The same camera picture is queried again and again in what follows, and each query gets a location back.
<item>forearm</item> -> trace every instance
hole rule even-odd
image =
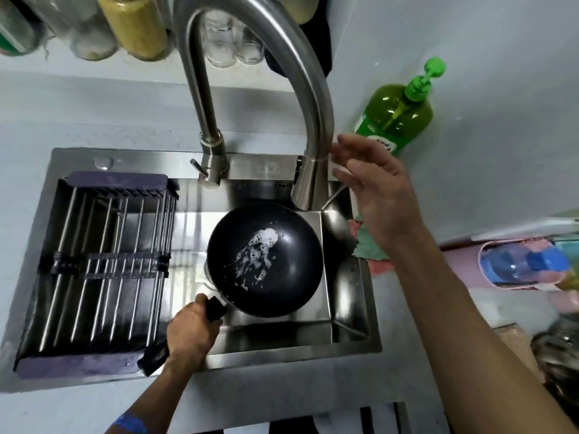
[[[141,422],[148,434],[166,433],[191,375],[200,367],[200,360],[191,363],[190,360],[169,357],[161,375],[125,414]],[[127,431],[122,425],[114,423],[106,434],[125,434]]]
[[[424,226],[388,250],[457,432],[575,432],[496,337]]]

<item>green pump dispenser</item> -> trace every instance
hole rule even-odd
[[[416,76],[407,86],[388,84],[372,95],[355,131],[380,140],[394,156],[409,144],[432,121],[432,107],[428,94],[431,79],[441,77],[446,64],[432,57],[424,64],[423,76]]]

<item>shelf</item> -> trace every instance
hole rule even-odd
[[[218,69],[206,61],[211,86],[250,88],[255,90],[293,91],[290,82],[272,72],[267,64],[243,65],[239,61],[226,69]],[[59,39],[50,39],[33,53],[19,57],[0,55],[0,72],[55,74],[58,76],[133,80],[186,84],[185,73],[177,50],[162,61],[144,62],[119,49],[112,57],[91,62],[76,58]]]

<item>pink cloth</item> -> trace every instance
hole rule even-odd
[[[358,237],[358,229],[362,226],[362,223],[351,219],[348,221],[348,224],[350,225],[350,234],[353,237]],[[394,265],[392,265],[392,262],[389,260],[366,259],[366,261],[372,277],[376,277],[377,275],[384,274],[385,272],[394,269]]]

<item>right hand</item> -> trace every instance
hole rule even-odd
[[[339,135],[331,158],[350,172],[334,169],[334,176],[354,191],[364,224],[384,251],[425,228],[406,169],[379,141]]]
[[[173,317],[167,327],[167,345],[169,359],[179,360],[192,367],[199,368],[213,347],[222,321],[210,323],[207,320],[207,296],[197,294],[195,301],[189,303]]]

